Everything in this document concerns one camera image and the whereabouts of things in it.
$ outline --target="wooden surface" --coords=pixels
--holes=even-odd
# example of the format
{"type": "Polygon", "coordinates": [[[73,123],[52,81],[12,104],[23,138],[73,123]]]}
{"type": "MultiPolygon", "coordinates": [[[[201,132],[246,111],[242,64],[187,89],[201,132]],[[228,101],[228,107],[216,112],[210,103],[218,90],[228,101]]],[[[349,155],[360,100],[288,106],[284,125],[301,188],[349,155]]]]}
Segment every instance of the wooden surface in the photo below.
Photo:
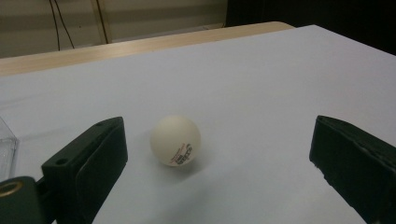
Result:
{"type": "Polygon", "coordinates": [[[160,36],[82,49],[5,58],[0,59],[0,77],[291,28],[293,27],[286,23],[273,21],[182,35],[160,36]]]}

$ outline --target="white table surface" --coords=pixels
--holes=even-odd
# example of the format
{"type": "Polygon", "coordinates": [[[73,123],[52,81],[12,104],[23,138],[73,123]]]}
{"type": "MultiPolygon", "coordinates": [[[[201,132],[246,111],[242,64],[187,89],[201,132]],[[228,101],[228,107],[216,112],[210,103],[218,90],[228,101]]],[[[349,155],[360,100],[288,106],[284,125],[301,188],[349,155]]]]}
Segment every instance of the white table surface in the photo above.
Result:
{"type": "Polygon", "coordinates": [[[308,159],[317,115],[395,146],[396,57],[307,26],[0,78],[16,175],[124,117],[129,161],[94,223],[363,223],[308,159]],[[203,138],[179,168],[149,149],[172,114],[203,138]]]}

